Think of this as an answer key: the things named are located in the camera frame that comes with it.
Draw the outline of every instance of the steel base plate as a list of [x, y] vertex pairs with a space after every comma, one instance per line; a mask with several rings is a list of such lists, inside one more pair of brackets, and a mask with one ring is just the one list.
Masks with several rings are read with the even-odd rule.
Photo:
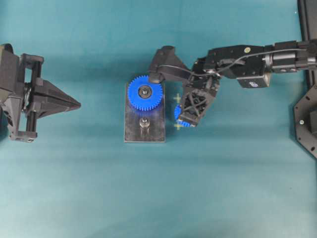
[[[143, 112], [135, 109], [128, 99], [125, 88], [125, 120], [124, 120], [124, 142], [165, 142], [165, 87], [160, 105], [155, 109]], [[148, 127], [141, 127], [140, 120], [147, 119], [150, 122]]]

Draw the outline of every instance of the large blue gear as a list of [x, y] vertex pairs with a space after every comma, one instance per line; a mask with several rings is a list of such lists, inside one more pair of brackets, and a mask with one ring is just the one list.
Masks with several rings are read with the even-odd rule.
[[[154, 84], [148, 82], [148, 76], [136, 77], [129, 85], [128, 98], [131, 105], [141, 111], [150, 111], [156, 108], [163, 97], [163, 89], [160, 84]], [[149, 86], [152, 90], [152, 94], [149, 98], [144, 99], [139, 95], [139, 89], [142, 86]]]
[[177, 124], [179, 125], [182, 125], [183, 127], [190, 127], [190, 124], [188, 122], [185, 122], [185, 121], [180, 121], [178, 118], [179, 118], [179, 115], [182, 113], [182, 109], [179, 105], [177, 105], [175, 107], [175, 110], [174, 110], [174, 117], [175, 117], [175, 120], [177, 122]]

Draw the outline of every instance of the metal plate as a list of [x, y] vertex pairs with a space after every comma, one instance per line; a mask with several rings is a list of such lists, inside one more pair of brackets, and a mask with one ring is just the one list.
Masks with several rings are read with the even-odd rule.
[[314, 85], [308, 93], [294, 107], [296, 137], [315, 158], [317, 158], [317, 138], [310, 131], [310, 111], [317, 106], [317, 85]]
[[[125, 120], [124, 120], [124, 142], [165, 142], [165, 87], [160, 105], [149, 111], [143, 112], [131, 106], [127, 91], [129, 84], [125, 87]], [[142, 128], [140, 119], [148, 118], [150, 126]]]

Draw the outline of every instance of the black metal bracket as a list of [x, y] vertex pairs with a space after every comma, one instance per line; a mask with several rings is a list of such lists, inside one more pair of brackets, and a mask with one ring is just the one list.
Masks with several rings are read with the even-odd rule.
[[[317, 1], [298, 0], [304, 41], [317, 38]], [[317, 70], [306, 70], [307, 94], [295, 105], [294, 119], [297, 141], [317, 158]]]

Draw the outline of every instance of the teal cloth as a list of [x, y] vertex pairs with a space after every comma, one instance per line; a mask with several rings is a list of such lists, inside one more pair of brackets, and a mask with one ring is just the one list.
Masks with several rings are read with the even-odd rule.
[[124, 144], [124, 87], [156, 49], [190, 67], [209, 49], [301, 40], [296, 0], [2, 0], [0, 42], [45, 57], [42, 77], [82, 103], [0, 141], [1, 238], [317, 237], [316, 163], [295, 140], [303, 73], [271, 87], [221, 80], [197, 128]]

